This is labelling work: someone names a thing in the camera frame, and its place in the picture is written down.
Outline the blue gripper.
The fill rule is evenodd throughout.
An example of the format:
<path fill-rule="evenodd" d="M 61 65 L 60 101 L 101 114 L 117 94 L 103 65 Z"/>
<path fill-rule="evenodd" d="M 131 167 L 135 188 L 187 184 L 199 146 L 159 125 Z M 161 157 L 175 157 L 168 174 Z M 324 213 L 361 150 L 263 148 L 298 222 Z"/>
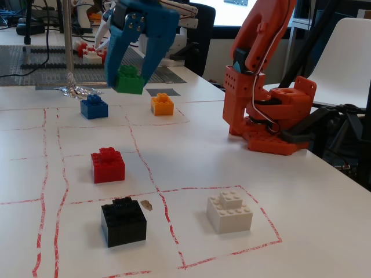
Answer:
<path fill-rule="evenodd" d="M 179 17 L 178 12 L 164 8 L 158 1 L 118 1 L 111 15 L 111 27 L 102 20 L 95 36 L 95 43 L 100 43 L 110 28 L 105 63 L 107 85 L 115 87 L 123 56 L 141 34 L 149 38 L 141 69 L 146 84 L 174 42 Z M 97 51 L 106 48 L 104 41 Z"/>

